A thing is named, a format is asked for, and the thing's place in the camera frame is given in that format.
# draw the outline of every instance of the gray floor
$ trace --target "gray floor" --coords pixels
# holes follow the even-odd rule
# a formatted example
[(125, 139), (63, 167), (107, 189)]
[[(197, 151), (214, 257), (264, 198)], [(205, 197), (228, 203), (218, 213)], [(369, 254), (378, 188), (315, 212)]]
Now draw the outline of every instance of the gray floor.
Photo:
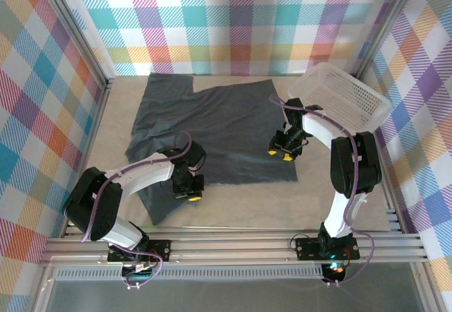
[[(349, 270), (356, 270), (353, 265)], [(416, 312), (423, 311), (409, 264), (373, 264), (340, 288), (321, 280), (158, 280), (139, 291), (116, 281), (56, 281), (47, 312)]]
[[(287, 89), (297, 77), (273, 77), (279, 96), (287, 99)], [(195, 77), (194, 90), (216, 85), (250, 83), (267, 77)], [(147, 77), (117, 77), (107, 102), (88, 166), (101, 170), (126, 165), (124, 155), (131, 127), (143, 96)], [(311, 139), (302, 157), (296, 160), (297, 183), (207, 186), (197, 207), (183, 205), (160, 226), (168, 227), (255, 227), (318, 229), (327, 217), (334, 189), (329, 179), (330, 152)], [(135, 224), (147, 226), (150, 218), (139, 197), (123, 200), (119, 215)], [(386, 231), (385, 200), (376, 186), (362, 206), (355, 227)]]

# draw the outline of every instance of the plaid wallpaper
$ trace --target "plaid wallpaper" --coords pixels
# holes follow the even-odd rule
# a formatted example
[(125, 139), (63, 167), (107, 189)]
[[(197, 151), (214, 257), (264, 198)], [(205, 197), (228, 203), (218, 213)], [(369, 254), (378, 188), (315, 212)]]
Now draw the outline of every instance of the plaid wallpaper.
[(391, 0), (68, 0), (113, 73), (351, 71)]
[(452, 0), (408, 0), (364, 82), (393, 103), (380, 144), (452, 311)]
[(48, 0), (0, 0), (0, 311), (22, 311), (100, 87)]

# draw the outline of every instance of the table surface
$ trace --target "table surface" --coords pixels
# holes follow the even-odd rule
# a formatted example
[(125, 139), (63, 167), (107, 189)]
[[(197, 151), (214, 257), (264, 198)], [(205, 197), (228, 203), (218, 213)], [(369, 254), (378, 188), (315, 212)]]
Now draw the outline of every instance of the table surface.
[[(298, 77), (196, 76), (194, 91), (217, 85), (251, 83), (271, 78), (283, 99)], [(141, 102), (147, 76), (117, 77), (107, 101), (88, 167), (107, 170), (128, 164), (124, 155)], [(159, 226), (255, 227), (318, 229), (331, 208), (334, 188), (329, 177), (330, 151), (311, 138), (295, 161), (298, 182), (206, 186), (196, 207), (184, 204)], [(354, 226), (369, 231), (389, 230), (386, 201), (380, 185), (367, 197)], [(138, 195), (123, 199), (119, 216), (140, 226), (152, 224)]]

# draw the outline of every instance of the perforated basket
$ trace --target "perforated basket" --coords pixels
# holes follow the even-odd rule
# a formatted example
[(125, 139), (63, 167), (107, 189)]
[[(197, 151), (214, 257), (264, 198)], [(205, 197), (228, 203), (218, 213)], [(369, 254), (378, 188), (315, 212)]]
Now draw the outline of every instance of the perforated basket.
[(289, 89), (304, 106), (317, 104), (326, 115), (353, 132), (374, 132), (391, 113), (383, 95), (329, 63), (309, 69)]

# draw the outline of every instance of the dark gray cloth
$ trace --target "dark gray cloth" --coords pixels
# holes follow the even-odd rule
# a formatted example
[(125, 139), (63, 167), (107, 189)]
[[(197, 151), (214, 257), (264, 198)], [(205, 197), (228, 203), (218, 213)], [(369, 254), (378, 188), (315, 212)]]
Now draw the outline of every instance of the dark gray cloth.
[[(207, 184), (296, 181), (294, 163), (267, 153), (284, 122), (281, 108), (268, 100), (273, 94), (272, 80), (193, 92), (191, 76), (151, 74), (126, 156), (130, 163), (142, 160), (188, 131), (207, 153), (201, 172)], [(182, 148), (186, 138), (179, 139)], [(183, 203), (171, 190), (167, 182), (138, 192), (153, 224)]]

